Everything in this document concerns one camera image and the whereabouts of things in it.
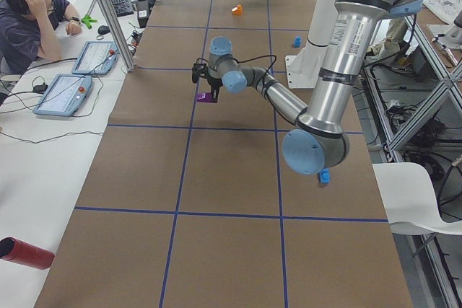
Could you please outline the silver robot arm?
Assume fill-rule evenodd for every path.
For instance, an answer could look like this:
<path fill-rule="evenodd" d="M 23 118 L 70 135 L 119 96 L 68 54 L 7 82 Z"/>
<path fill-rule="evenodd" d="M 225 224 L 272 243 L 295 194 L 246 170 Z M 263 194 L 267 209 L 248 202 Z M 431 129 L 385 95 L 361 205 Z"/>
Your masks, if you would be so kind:
<path fill-rule="evenodd" d="M 326 53 L 309 103 L 277 81 L 268 69 L 244 66 L 232 54 L 226 37 L 210 42 L 208 63 L 194 71 L 194 81 L 205 78 L 213 92 L 225 87 L 239 93 L 246 87 L 259 92 L 271 106 L 295 126 L 283 139 L 282 153 L 288 166 L 311 175 L 340 164 L 349 152 L 349 140 L 341 126 L 369 42 L 382 19 L 416 14 L 423 0 L 333 0 L 336 19 L 328 27 Z"/>

